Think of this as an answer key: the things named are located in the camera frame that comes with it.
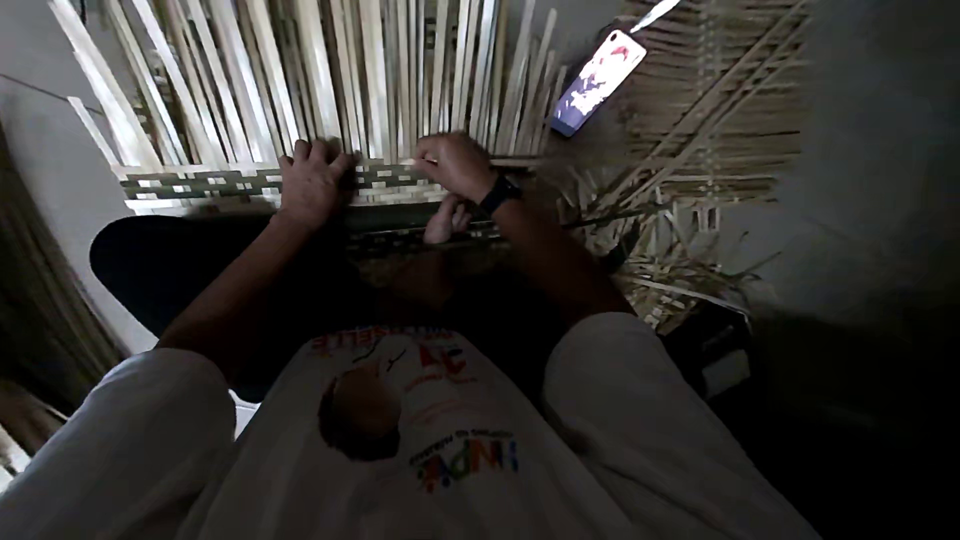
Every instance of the person's left hand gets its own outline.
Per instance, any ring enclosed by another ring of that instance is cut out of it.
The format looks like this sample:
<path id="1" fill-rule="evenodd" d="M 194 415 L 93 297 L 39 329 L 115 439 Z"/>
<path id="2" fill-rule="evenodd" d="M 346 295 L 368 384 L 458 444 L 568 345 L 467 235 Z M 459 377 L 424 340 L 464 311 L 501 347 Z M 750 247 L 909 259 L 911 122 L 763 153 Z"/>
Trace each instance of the person's left hand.
<path id="1" fill-rule="evenodd" d="M 337 206 L 340 179 L 353 166 L 352 156 L 320 139 L 298 140 L 294 156 L 279 161 L 283 198 L 277 216 L 315 232 Z"/>

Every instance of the bamboo strip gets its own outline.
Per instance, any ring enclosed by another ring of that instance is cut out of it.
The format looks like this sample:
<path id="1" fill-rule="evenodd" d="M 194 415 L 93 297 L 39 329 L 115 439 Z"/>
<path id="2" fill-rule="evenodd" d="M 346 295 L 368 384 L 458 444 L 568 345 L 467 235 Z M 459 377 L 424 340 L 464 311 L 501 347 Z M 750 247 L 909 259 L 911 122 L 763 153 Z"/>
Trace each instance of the bamboo strip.
<path id="1" fill-rule="evenodd" d="M 519 107 L 519 104 L 523 102 L 524 91 L 526 90 L 527 76 L 529 75 L 530 69 L 532 69 L 533 63 L 536 60 L 536 54 L 538 51 L 538 46 L 536 44 L 536 39 L 534 38 L 534 43 L 531 43 L 529 48 L 530 56 L 526 59 L 526 62 L 523 65 L 523 69 L 520 72 L 520 87 L 519 94 L 516 97 L 517 108 L 516 113 L 514 114 L 514 122 L 510 126 L 510 144 L 507 150 L 508 156 L 516 155 L 516 140 L 520 132 L 520 116 L 523 114 L 523 109 Z"/>
<path id="2" fill-rule="evenodd" d="M 388 140 L 390 126 L 387 110 L 387 75 L 379 0 L 361 0 L 360 21 L 363 29 L 364 65 L 367 68 L 367 90 L 370 96 L 369 156 L 393 160 Z"/>
<path id="3" fill-rule="evenodd" d="M 180 136 L 177 135 L 177 128 L 174 126 L 173 118 L 167 110 L 166 104 L 156 87 L 154 76 L 150 73 L 150 66 L 140 50 L 140 45 L 133 35 L 130 22 L 120 7 L 119 0 L 109 0 L 108 9 L 112 15 L 113 24 L 120 37 L 121 46 L 124 53 L 130 61 L 133 77 L 140 91 L 147 101 L 147 108 L 154 121 L 157 138 L 159 139 L 160 154 L 164 157 L 164 165 L 182 165 L 190 161 L 183 151 L 183 144 L 180 142 Z"/>
<path id="4" fill-rule="evenodd" d="M 543 69 L 543 85 L 540 88 L 540 96 L 537 98 L 536 106 L 530 110 L 528 114 L 532 117 L 537 118 L 536 121 L 531 122 L 533 126 L 530 128 L 530 143 L 528 145 L 528 151 L 530 154 L 539 154 L 540 153 L 540 138 L 543 135 L 543 118 L 547 113 L 547 107 L 550 105 L 550 92 L 553 88 L 550 87 L 550 81 L 554 80 L 555 70 L 557 68 L 557 52 L 550 51 L 546 56 L 546 67 Z"/>
<path id="5" fill-rule="evenodd" d="M 296 50 L 297 37 L 295 29 L 291 27 L 292 21 L 287 16 L 286 0 L 275 0 L 273 6 L 273 20 L 276 22 L 276 45 L 280 54 L 283 75 L 287 82 L 287 93 L 290 97 L 290 107 L 294 112 L 294 120 L 297 125 L 297 133 L 306 140 L 313 140 L 315 137 L 311 133 L 313 127 L 307 128 L 307 110 L 309 107 L 303 106 L 303 94 L 301 90 L 303 79 L 300 74 L 300 51 Z"/>
<path id="6" fill-rule="evenodd" d="M 440 114 L 444 91 L 444 75 L 446 71 L 446 31 L 449 23 L 449 0 L 437 1 L 437 30 L 433 45 L 433 91 L 430 105 L 430 133 L 440 131 Z"/>
<path id="7" fill-rule="evenodd" d="M 369 156 L 371 154 L 371 141 L 374 137 L 371 133 L 369 124 L 370 102 L 366 99 L 367 91 L 364 86 L 365 70 L 361 68 L 365 65 L 366 59 L 363 57 L 363 41 L 359 36 L 362 29 L 358 26 L 357 11 L 358 0 L 344 0 L 344 24 L 347 28 L 348 56 L 350 58 L 350 76 L 353 83 L 353 105 L 357 113 L 357 129 L 360 134 L 361 151 Z"/>
<path id="8" fill-rule="evenodd" d="M 220 93 L 220 104 L 224 109 L 224 116 L 227 119 L 229 140 L 232 144 L 235 160 L 250 161 L 250 144 L 243 131 L 240 114 L 237 112 L 236 105 L 233 103 L 233 96 L 230 94 L 227 83 L 227 75 L 224 73 L 224 67 L 220 63 L 220 55 L 217 54 L 217 48 L 213 42 L 213 34 L 210 33 L 210 27 L 207 23 L 204 9 L 200 5 L 200 0 L 187 0 L 187 7 L 190 10 L 194 25 L 197 28 L 197 34 L 200 36 L 200 43 L 204 49 L 206 63 L 210 66 L 210 73 L 213 75 L 217 91 Z"/>
<path id="9" fill-rule="evenodd" d="M 453 117 L 450 122 L 451 131 L 459 131 L 462 129 L 460 117 L 460 102 L 463 99 L 463 94 L 460 92 L 460 88 L 464 85 L 464 62 L 467 59 L 467 32 L 469 31 L 469 14 L 470 14 L 470 4 L 472 0 L 460 0 L 460 16 L 457 19 L 457 47 L 455 49 L 456 59 L 454 61 L 453 68 Z"/>
<path id="10" fill-rule="evenodd" d="M 274 100 L 274 110 L 277 112 L 277 129 L 284 147 L 292 152 L 294 141 L 300 138 L 297 130 L 297 120 L 294 117 L 293 105 L 290 103 L 290 94 L 283 75 L 283 65 L 280 63 L 280 54 L 276 50 L 274 30 L 270 25 L 270 14 L 267 12 L 265 0 L 246 0 L 250 12 L 250 21 L 253 33 L 256 35 L 256 46 L 263 60 L 263 67 L 267 74 L 267 84 Z"/>
<path id="11" fill-rule="evenodd" d="M 174 59 L 173 51 L 170 49 L 166 37 L 160 30 L 160 25 L 156 21 L 153 10 L 150 8 L 150 5 L 147 4 L 146 0 L 132 1 L 133 6 L 140 15 L 140 20 L 147 30 L 147 35 L 150 37 L 156 52 L 163 61 L 163 66 L 167 70 L 167 76 L 174 88 L 174 92 L 181 102 L 187 127 L 194 139 L 194 144 L 191 144 L 191 146 L 195 145 L 197 153 L 204 163 L 215 164 L 226 161 L 227 158 L 223 156 L 223 152 L 217 152 L 205 134 L 205 124 L 201 120 L 199 108 L 193 96 L 190 94 L 187 83 L 183 79 L 183 74 L 180 72 L 180 67 L 177 65 L 176 59 Z"/>
<path id="12" fill-rule="evenodd" d="M 168 22 L 178 48 L 180 63 L 186 72 L 186 80 L 193 92 L 193 99 L 197 104 L 197 111 L 204 123 L 204 130 L 213 148 L 213 153 L 218 160 L 235 161 L 236 157 L 231 157 L 233 151 L 230 148 L 229 141 L 221 140 L 221 136 L 223 138 L 227 137 L 226 126 L 224 126 L 223 118 L 217 112 L 213 88 L 210 87 L 210 81 L 206 77 L 203 61 L 200 60 L 200 50 L 186 20 L 183 6 L 178 0 L 167 0 L 167 9 Z"/>
<path id="13" fill-rule="evenodd" d="M 470 77 L 473 77 L 473 55 L 476 50 L 477 41 L 477 19 L 480 16 L 480 3 L 482 0 L 470 1 L 469 29 L 467 31 L 467 55 L 464 58 L 464 81 L 461 86 L 455 86 L 455 91 L 461 94 L 460 108 L 457 110 L 457 116 L 460 118 L 460 130 L 467 129 L 467 104 L 470 96 Z"/>
<path id="14" fill-rule="evenodd" d="M 333 92 L 320 8 L 315 0 L 296 0 L 296 13 L 300 24 L 300 49 L 305 53 L 309 87 L 313 93 L 318 135 L 341 137 L 346 146 L 346 137 L 343 137 L 337 114 L 337 99 Z"/>
<path id="15" fill-rule="evenodd" d="M 473 101 L 470 104 L 468 117 L 468 133 L 474 140 L 486 146 L 481 140 L 483 130 L 484 106 L 487 102 L 487 93 L 491 72 L 491 51 L 493 50 L 493 20 L 496 15 L 496 0 L 486 0 L 483 5 L 483 15 L 480 17 L 480 45 L 477 52 L 477 69 L 473 77 Z"/>
<path id="16" fill-rule="evenodd" d="M 383 5 L 384 20 L 386 22 L 383 56 L 386 62 L 387 77 L 387 142 L 390 145 L 388 156 L 391 161 L 396 161 L 399 156 L 406 155 L 406 149 L 400 152 L 400 146 L 405 146 L 402 142 L 403 133 L 400 129 L 400 110 L 399 106 L 399 17 L 397 11 L 400 6 L 396 3 L 387 2 Z"/>
<path id="17" fill-rule="evenodd" d="M 547 102 L 546 118 L 543 119 L 543 131 L 540 133 L 540 154 L 546 152 L 547 141 L 550 140 L 550 123 L 553 121 L 553 110 L 557 107 L 557 102 L 560 101 L 560 96 L 564 91 L 564 82 L 566 81 L 566 73 L 569 70 L 570 66 L 562 65 L 560 67 L 560 73 L 557 75 L 557 83 L 553 87 L 553 94 L 550 95 L 550 101 Z"/>
<path id="18" fill-rule="evenodd" d="M 343 81 L 345 110 L 347 111 L 347 121 L 344 122 L 350 132 L 350 146 L 354 152 L 367 152 L 367 141 L 362 136 L 361 123 L 363 114 L 356 108 L 359 98 L 355 95 L 357 84 L 354 82 L 355 64 L 350 57 L 349 34 L 347 32 L 347 16 L 344 10 L 344 0 L 330 0 L 330 10 L 333 18 L 333 31 L 337 40 L 337 56 L 340 59 L 340 78 Z"/>
<path id="19" fill-rule="evenodd" d="M 426 77 L 426 0 L 417 2 L 417 135 L 429 135 L 430 98 Z"/>
<path id="20" fill-rule="evenodd" d="M 84 102 L 80 100 L 79 97 L 67 97 L 66 100 L 70 103 L 70 106 L 73 107 L 73 110 L 77 113 L 77 116 L 80 116 L 80 121 L 84 123 L 84 127 L 87 132 L 90 133 L 90 136 L 93 137 L 93 142 L 97 144 L 97 148 L 100 149 L 100 152 L 104 155 L 104 159 L 107 160 L 107 164 L 110 167 L 119 167 L 120 161 L 117 160 L 115 154 L 113 154 L 113 149 L 110 148 L 110 145 L 107 144 L 107 140 L 104 138 L 104 134 L 100 133 L 100 128 L 97 127 L 97 124 L 94 123 L 93 118 L 90 117 L 90 111 L 84 107 Z"/>
<path id="21" fill-rule="evenodd" d="M 530 27 L 533 23 L 534 8 L 537 0 L 526 0 L 523 8 L 523 20 L 520 23 L 520 35 L 516 40 L 514 62 L 510 69 L 510 78 L 507 82 L 507 94 L 504 97 L 503 121 L 496 136 L 497 154 L 510 153 L 510 147 L 516 143 L 516 129 L 514 119 L 519 115 L 520 99 L 523 94 L 523 73 L 530 54 Z"/>
<path id="22" fill-rule="evenodd" d="M 270 134 L 270 140 L 274 146 L 275 156 L 293 155 L 293 148 L 284 146 L 283 137 L 280 135 L 279 126 L 276 123 L 276 112 L 274 111 L 273 101 L 270 99 L 268 90 L 267 76 L 263 71 L 263 62 L 260 59 L 260 53 L 256 48 L 256 37 L 253 34 L 253 25 L 250 21 L 250 11 L 243 4 L 237 4 L 240 18 L 240 28 L 243 31 L 244 41 L 250 49 L 250 64 L 255 80 L 256 90 L 260 94 L 260 105 L 263 107 L 266 116 L 267 130 Z"/>
<path id="23" fill-rule="evenodd" d="M 399 66 L 397 67 L 397 76 L 399 77 L 399 124 L 401 126 L 402 134 L 400 135 L 400 145 L 399 145 L 399 154 L 402 157 L 412 156 L 414 153 L 414 148 L 416 146 L 415 133 L 417 132 L 416 123 L 413 121 L 413 111 L 415 106 L 413 104 L 412 97 L 412 88 L 413 82 L 416 80 L 416 76 L 411 72 L 411 55 L 412 47 L 411 43 L 411 30 L 416 32 L 411 26 L 411 20 L 414 13 L 411 13 L 410 7 L 414 4 L 410 0 L 399 0 L 396 7 L 396 39 L 397 44 L 397 55 L 399 60 Z"/>
<path id="24" fill-rule="evenodd" d="M 233 95 L 240 106 L 240 115 L 246 127 L 251 159 L 276 162 L 277 153 L 253 76 L 251 60 L 237 25 L 239 17 L 230 0 L 211 0 L 209 6 L 214 28 L 220 37 L 221 50 L 227 61 Z"/>
<path id="25" fill-rule="evenodd" d="M 516 150 L 520 154 L 530 154 L 533 151 L 534 125 L 540 121 L 540 110 L 535 109 L 534 104 L 537 99 L 537 90 L 540 87 L 540 80 L 543 78 L 543 63 L 550 48 L 550 39 L 553 36 L 553 29 L 557 24 L 557 10 L 550 10 L 546 17 L 546 27 L 543 29 L 543 37 L 540 42 L 540 51 L 537 53 L 537 60 L 530 69 L 527 78 L 527 98 L 523 105 L 523 119 L 520 121 L 520 132 L 517 138 Z"/>

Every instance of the person's right hand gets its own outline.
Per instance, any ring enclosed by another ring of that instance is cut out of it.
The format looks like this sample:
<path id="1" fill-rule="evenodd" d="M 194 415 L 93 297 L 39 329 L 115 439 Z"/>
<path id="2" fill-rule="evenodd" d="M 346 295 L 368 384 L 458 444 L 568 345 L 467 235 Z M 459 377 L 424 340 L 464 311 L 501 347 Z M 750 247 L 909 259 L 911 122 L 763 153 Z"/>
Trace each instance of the person's right hand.
<path id="1" fill-rule="evenodd" d="M 414 168 L 447 190 L 477 204 L 490 193 L 496 182 L 496 173 L 487 154 L 462 133 L 420 139 Z"/>

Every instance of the loose bamboo strips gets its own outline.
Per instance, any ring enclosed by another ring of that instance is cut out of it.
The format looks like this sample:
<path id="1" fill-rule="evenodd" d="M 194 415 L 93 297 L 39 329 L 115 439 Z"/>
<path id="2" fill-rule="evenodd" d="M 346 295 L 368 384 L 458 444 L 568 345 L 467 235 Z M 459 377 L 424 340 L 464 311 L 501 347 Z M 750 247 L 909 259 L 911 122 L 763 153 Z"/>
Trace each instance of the loose bamboo strips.
<path id="1" fill-rule="evenodd" d="M 387 72 L 383 56 L 383 22 L 378 0 L 361 0 L 360 20 L 363 30 L 364 65 L 367 67 L 367 90 L 370 96 L 370 157 L 390 155 L 389 111 L 387 110 Z"/>
<path id="2" fill-rule="evenodd" d="M 150 73 L 150 66 L 140 50 L 140 45 L 133 36 L 133 30 L 127 17 L 120 7 L 119 0 L 109 0 L 108 9 L 111 19 L 119 34 L 121 46 L 130 61 L 133 77 L 136 79 L 140 91 L 147 101 L 147 109 L 154 121 L 154 128 L 159 139 L 160 155 L 165 157 L 165 165 L 184 165 L 189 162 L 183 151 L 183 144 L 177 134 L 177 127 L 167 110 L 159 89 L 156 87 L 154 76 Z"/>
<path id="3" fill-rule="evenodd" d="M 163 31 L 160 30 L 160 25 L 156 21 L 154 11 L 150 8 L 150 5 L 147 4 L 146 0 L 132 1 L 133 6 L 140 15 L 140 20 L 143 22 L 144 28 L 147 30 L 147 35 L 150 37 L 160 59 L 163 61 L 163 67 L 167 70 L 167 76 L 170 78 L 174 92 L 182 103 L 187 127 L 190 134 L 194 137 L 194 143 L 200 159 L 204 163 L 221 166 L 222 163 L 226 161 L 226 156 L 223 155 L 222 151 L 218 152 L 211 143 L 211 139 L 207 137 L 206 131 L 204 130 L 204 122 L 201 120 L 197 104 L 190 93 L 190 89 L 187 87 L 186 81 L 183 79 L 180 66 L 174 58 L 173 51 L 167 43 L 166 36 L 163 34 Z"/>
<path id="4" fill-rule="evenodd" d="M 412 61 L 414 60 L 414 57 L 411 56 L 414 50 L 411 44 L 417 32 L 411 23 L 416 17 L 416 13 L 411 12 L 411 6 L 414 5 L 414 2 L 411 0 L 398 0 L 396 6 L 397 59 L 399 60 L 397 71 L 400 79 L 398 110 L 399 123 L 402 128 L 399 145 L 399 153 L 401 156 L 412 155 L 416 145 L 415 133 L 417 132 L 417 123 L 414 121 L 416 106 L 414 105 L 412 97 L 413 85 L 417 80 L 417 76 L 411 69 Z"/>
<path id="5" fill-rule="evenodd" d="M 200 36 L 200 43 L 204 49 L 206 62 L 210 66 L 210 73 L 213 75 L 214 84 L 220 94 L 220 104 L 224 109 L 224 116 L 227 119 L 229 139 L 232 143 L 233 154 L 238 161 L 252 161 L 250 144 L 244 133 L 243 124 L 240 122 L 240 114 L 237 112 L 236 105 L 233 103 L 233 96 L 227 84 L 227 75 L 224 73 L 224 67 L 220 63 L 220 56 L 217 54 L 216 44 L 213 41 L 213 34 L 210 33 L 204 8 L 201 7 L 200 0 L 187 0 L 187 5 L 190 9 L 190 15 L 193 18 L 194 25 L 197 28 L 197 34 Z"/>
<path id="6" fill-rule="evenodd" d="M 314 120 L 318 127 L 317 135 L 345 139 L 337 114 L 337 99 L 333 91 L 333 78 L 330 75 L 330 61 L 326 53 L 320 7 L 316 0 L 295 0 L 295 3 L 300 29 L 300 50 L 304 54 L 309 93 L 316 112 Z"/>
<path id="7" fill-rule="evenodd" d="M 353 50 L 350 46 L 349 35 L 347 33 L 347 16 L 344 11 L 344 0 L 330 0 L 330 10 L 333 18 L 333 29 L 337 39 L 337 55 L 340 60 L 340 80 L 344 89 L 345 110 L 347 111 L 346 125 L 350 131 L 350 148 L 354 152 L 366 151 L 367 141 L 362 136 L 363 110 L 357 110 L 359 98 L 355 95 L 359 89 L 359 83 L 354 82 L 356 67 L 355 60 L 351 56 Z"/>
<path id="8" fill-rule="evenodd" d="M 455 49 L 456 60 L 453 68 L 453 121 L 450 129 L 458 131 L 461 129 L 461 119 L 458 114 L 460 110 L 460 100 L 462 94 L 459 88 L 464 84 L 464 62 L 467 58 L 467 31 L 469 30 L 469 14 L 471 0 L 460 0 L 460 16 L 457 18 L 457 47 Z"/>
<path id="9" fill-rule="evenodd" d="M 473 54 L 476 49 L 477 39 L 477 18 L 480 15 L 481 0 L 471 0 L 470 17 L 468 21 L 469 29 L 467 31 L 467 42 L 463 45 L 466 49 L 464 59 L 464 82 L 461 86 L 456 86 L 456 91 L 460 93 L 460 107 L 456 114 L 460 118 L 459 128 L 467 128 L 467 104 L 470 96 L 470 76 L 473 73 Z"/>
<path id="10" fill-rule="evenodd" d="M 540 95 L 537 97 L 537 105 L 535 108 L 530 110 L 528 114 L 534 119 L 530 122 L 532 124 L 530 128 L 530 143 L 528 144 L 527 150 L 531 154 L 540 153 L 540 135 L 543 133 L 543 116 L 547 114 L 546 108 L 550 105 L 550 92 L 553 88 L 550 87 L 550 82 L 554 80 L 556 74 L 555 70 L 557 68 L 557 52 L 550 51 L 546 56 L 546 67 L 543 69 L 543 84 L 540 85 Z"/>
<path id="11" fill-rule="evenodd" d="M 97 148 L 100 149 L 100 152 L 103 153 L 104 159 L 107 160 L 107 164 L 110 167 L 119 167 L 120 161 L 117 160 L 113 150 L 110 148 L 110 145 L 107 144 L 107 140 L 104 138 L 104 134 L 100 133 L 100 128 L 97 127 L 97 124 L 93 122 L 93 118 L 90 117 L 90 111 L 84 107 L 84 102 L 80 101 L 79 97 L 68 97 L 66 100 L 70 103 L 70 106 L 73 107 L 73 110 L 77 113 L 77 116 L 80 117 L 80 121 L 84 123 L 84 127 L 87 132 L 90 133 L 90 136 L 93 138 L 93 141 L 97 144 Z"/>
<path id="12" fill-rule="evenodd" d="M 486 0 L 483 5 L 483 15 L 480 17 L 479 52 L 477 53 L 477 69 L 473 77 L 473 101 L 467 118 L 468 132 L 475 140 L 484 144 L 483 112 L 489 97 L 489 83 L 493 50 L 493 22 L 496 15 L 496 0 Z"/>
<path id="13" fill-rule="evenodd" d="M 270 14 L 267 11 L 266 0 L 247 0 L 247 9 L 250 11 L 253 33 L 256 35 L 256 46 L 263 60 L 263 67 L 267 73 L 267 83 L 274 100 L 274 109 L 277 112 L 277 127 L 284 148 L 293 151 L 293 143 L 300 138 L 297 130 L 297 120 L 294 117 L 293 105 L 283 75 L 283 65 L 280 63 L 280 54 L 276 50 L 274 30 L 270 25 Z"/>
<path id="14" fill-rule="evenodd" d="M 446 31 L 449 23 L 449 0 L 437 1 L 437 30 L 433 45 L 433 90 L 430 104 L 430 132 L 440 130 L 441 107 L 443 106 L 444 76 L 446 73 Z"/>
<path id="15" fill-rule="evenodd" d="M 270 128 L 253 75 L 251 60 L 237 25 L 237 14 L 230 0 L 211 0 L 209 6 L 214 27 L 220 37 L 221 50 L 227 61 L 233 96 L 240 106 L 240 115 L 246 127 L 251 158 L 254 162 L 276 163 Z"/>
<path id="16" fill-rule="evenodd" d="M 557 83 L 553 87 L 553 93 L 550 94 L 550 101 L 547 102 L 546 117 L 543 119 L 543 131 L 540 133 L 540 154 L 546 152 L 546 143 L 550 135 L 550 122 L 553 119 L 553 109 L 557 106 L 557 102 L 560 101 L 561 92 L 564 91 L 566 72 L 569 70 L 569 67 L 568 65 L 564 65 L 560 68 L 560 74 L 557 75 Z"/>
<path id="17" fill-rule="evenodd" d="M 250 48 L 250 65 L 253 72 L 253 79 L 256 82 L 256 89 L 260 94 L 260 107 L 263 108 L 266 116 L 267 130 L 270 134 L 270 140 L 273 143 L 273 152 L 275 156 L 289 155 L 293 153 L 293 148 L 284 146 L 284 139 L 280 134 L 280 128 L 277 125 L 277 115 L 274 110 L 273 101 L 270 99 L 270 91 L 267 89 L 267 76 L 263 71 L 263 62 L 260 53 L 256 48 L 256 37 L 253 35 L 253 25 L 250 21 L 250 11 L 245 5 L 238 4 L 240 29 L 243 32 L 243 39 Z"/>
<path id="18" fill-rule="evenodd" d="M 171 28 L 170 32 L 174 35 L 174 42 L 180 55 L 180 63 L 186 72 L 186 80 L 193 92 L 193 99 L 197 104 L 197 111 L 200 113 L 200 119 L 204 124 L 206 136 L 213 147 L 214 156 L 219 161 L 220 166 L 226 164 L 228 160 L 236 161 L 236 156 L 229 148 L 229 142 L 221 141 L 221 138 L 227 137 L 224 120 L 217 112 L 216 101 L 213 99 L 213 88 L 210 87 L 210 81 L 206 77 L 203 62 L 199 61 L 200 52 L 197 50 L 197 43 L 190 31 L 183 6 L 180 5 L 178 0 L 167 0 L 167 9 L 169 11 L 167 16 Z"/>
<path id="19" fill-rule="evenodd" d="M 507 82 L 507 94 L 504 97 L 503 116 L 496 136 L 496 153 L 509 154 L 510 147 L 516 142 L 515 118 L 520 114 L 520 100 L 523 94 L 523 73 L 530 54 L 530 27 L 534 19 L 537 0 L 526 0 L 523 8 L 523 20 L 520 22 L 520 35 L 516 40 L 514 62 L 510 68 Z"/>
<path id="20" fill-rule="evenodd" d="M 117 140 L 117 148 L 126 165 L 162 166 L 150 139 L 137 121 L 127 96 L 110 72 L 107 62 L 86 32 L 77 12 L 67 0 L 54 0 L 51 9 L 73 45 L 84 73 L 93 86 L 97 99 L 108 116 L 110 128 Z"/>
<path id="21" fill-rule="evenodd" d="M 520 154 L 533 153 L 532 136 L 534 124 L 540 121 L 540 114 L 535 110 L 537 100 L 537 90 L 540 87 L 540 79 L 543 76 L 543 63 L 550 48 L 550 38 L 553 36 L 554 26 L 557 24 L 557 10 L 550 10 L 546 18 L 546 28 L 543 29 L 543 38 L 540 42 L 540 51 L 537 53 L 537 59 L 530 69 L 530 76 L 527 80 L 527 98 L 523 106 L 523 120 L 520 122 L 520 132 L 517 138 L 516 151 Z"/>

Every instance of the leg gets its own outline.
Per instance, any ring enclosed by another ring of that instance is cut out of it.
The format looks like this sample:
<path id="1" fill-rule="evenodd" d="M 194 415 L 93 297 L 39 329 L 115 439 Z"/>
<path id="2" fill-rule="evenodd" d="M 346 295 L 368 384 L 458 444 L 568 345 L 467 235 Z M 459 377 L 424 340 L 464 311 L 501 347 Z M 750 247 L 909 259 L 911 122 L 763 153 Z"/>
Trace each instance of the leg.
<path id="1" fill-rule="evenodd" d="M 111 223 L 90 248 L 94 274 L 148 330 L 173 319 L 239 256 L 269 216 L 183 219 L 131 217 Z M 256 362 L 235 390 L 258 403 L 293 353 L 317 335 L 372 322 L 372 291 L 342 256 L 336 224 L 325 228 L 287 268 L 265 299 Z M 252 339 L 238 336 L 238 339 Z"/>
<path id="2" fill-rule="evenodd" d="M 90 247 L 97 279 L 136 320 L 161 335 L 267 225 L 269 218 L 192 221 L 128 217 Z"/>

